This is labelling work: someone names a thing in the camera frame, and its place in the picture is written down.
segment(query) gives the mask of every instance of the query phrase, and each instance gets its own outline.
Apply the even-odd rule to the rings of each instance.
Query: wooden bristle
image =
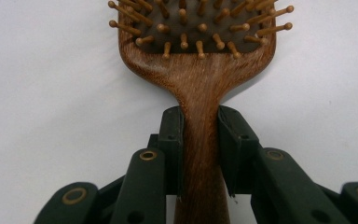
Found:
[[[205,54],[203,52],[202,41],[200,41],[200,40],[197,41],[196,46],[197,46],[197,51],[199,52],[199,59],[205,59]]]
[[[234,7],[229,15],[233,18],[238,17],[238,15],[242,12],[242,10],[249,4],[249,0],[243,0],[239,5]]]
[[[138,18],[139,21],[144,22],[146,24],[146,26],[151,27],[153,25],[152,20],[150,20],[149,18],[145,17],[141,13],[135,11],[132,7],[128,7],[127,10],[132,16]]]
[[[219,9],[222,6],[223,0],[215,0],[213,3],[213,7],[215,9]]]
[[[197,26],[197,29],[201,32],[201,33],[205,33],[208,30],[208,26],[205,23],[202,23],[200,25]]]
[[[246,7],[245,7],[246,11],[248,11],[248,12],[253,11],[255,9],[255,7],[257,6],[257,4],[259,4],[263,1],[265,1],[265,0],[254,0],[254,1],[249,2],[249,4],[246,5]]]
[[[197,10],[197,15],[203,16],[205,13],[206,3],[208,0],[200,0],[199,9]]]
[[[281,16],[283,14],[286,14],[286,13],[292,13],[294,10],[295,10],[295,8],[293,6],[289,6],[287,8],[284,8],[284,9],[281,9],[279,11],[276,11],[275,13],[273,13],[272,15],[266,17],[265,19],[261,20],[260,22],[271,20],[273,18],[279,17],[279,16]]]
[[[144,8],[147,13],[150,13],[150,12],[153,11],[152,5],[146,3],[145,0],[136,0],[136,2],[137,2],[142,8]]]
[[[168,25],[159,24],[159,25],[157,26],[157,30],[158,30],[160,33],[168,34],[168,33],[171,31],[171,28],[170,28]]]
[[[186,0],[179,0],[179,8],[186,8]]]
[[[117,11],[123,13],[124,15],[128,16],[132,21],[140,22],[140,20],[138,18],[132,16],[127,9],[116,5],[113,1],[109,1],[108,6],[110,6],[111,8],[114,8],[115,10],[117,10]]]
[[[141,5],[134,3],[131,0],[118,0],[118,1],[128,7],[132,7],[133,9],[135,9],[138,12],[142,9]]]
[[[155,3],[159,7],[159,11],[161,12],[161,15],[164,19],[168,19],[170,17],[170,12],[165,7],[165,4],[162,2],[162,0],[155,0]]]
[[[179,20],[182,25],[187,24],[187,15],[186,10],[184,8],[179,9]]]
[[[248,23],[244,23],[242,25],[232,25],[229,27],[229,31],[238,32],[238,31],[248,31],[251,26]]]
[[[272,8],[269,11],[267,11],[259,16],[256,16],[256,17],[253,17],[253,18],[247,20],[246,23],[248,23],[248,24],[260,23],[262,20],[264,20],[268,16],[274,15],[275,13],[276,13],[275,9]]]
[[[282,30],[290,30],[290,29],[292,29],[292,27],[293,27],[293,24],[291,22],[287,22],[285,25],[269,27],[266,29],[259,30],[256,32],[256,35],[259,37],[263,36],[263,35],[270,35],[270,34],[277,33]]]
[[[228,15],[229,15],[229,9],[223,8],[222,11],[220,11],[220,13],[214,18],[213,22],[219,24],[219,22],[222,21],[222,19],[224,19]]]
[[[153,37],[152,35],[149,35],[145,38],[136,38],[135,43],[137,46],[141,47],[143,44],[151,44],[155,41],[155,37]]]
[[[216,47],[218,49],[224,49],[225,48],[225,43],[220,38],[219,34],[212,35],[212,38],[213,38],[214,42],[216,43]]]
[[[275,2],[275,0],[266,0],[264,2],[260,2],[255,6],[255,9],[256,10],[264,9],[266,7],[269,7],[269,6],[273,5],[274,2]]]
[[[229,50],[232,53],[232,56],[234,57],[234,59],[239,59],[241,57],[241,54],[237,51],[237,48],[235,47],[234,42],[229,41],[227,43],[227,47],[229,48]]]
[[[129,33],[129,34],[132,34],[134,36],[140,36],[142,34],[142,32],[138,29],[135,29],[135,28],[132,28],[130,26],[126,26],[126,25],[123,25],[123,24],[120,24],[120,23],[117,23],[116,21],[110,21],[109,22],[109,25],[111,27],[114,27],[114,28],[120,28],[122,29],[123,31]]]
[[[164,44],[164,54],[162,55],[163,59],[169,59],[170,58],[170,51],[171,51],[171,42],[165,42]]]
[[[181,49],[187,49],[188,48],[188,43],[187,43],[187,34],[181,34],[180,35],[180,48]]]
[[[243,40],[246,42],[258,43],[261,46],[265,46],[268,43],[266,38],[258,38],[258,37],[251,36],[251,35],[247,35]]]

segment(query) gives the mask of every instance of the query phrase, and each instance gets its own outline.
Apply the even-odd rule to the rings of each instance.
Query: wood grain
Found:
[[[119,22],[131,25],[119,15]],[[275,20],[263,27],[275,26]],[[140,51],[131,35],[119,31],[119,50],[124,63],[140,77],[170,91],[185,115],[184,193],[177,201],[175,223],[229,223],[227,195],[218,162],[217,109],[222,97],[259,74],[271,61],[276,35],[268,44],[237,60],[228,53],[162,54]]]

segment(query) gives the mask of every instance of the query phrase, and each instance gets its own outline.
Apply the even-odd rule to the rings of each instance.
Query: hairbrush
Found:
[[[275,0],[118,0],[122,60],[138,76],[170,91],[185,116],[184,183],[175,223],[229,223],[218,162],[217,112],[222,97],[272,60]]]

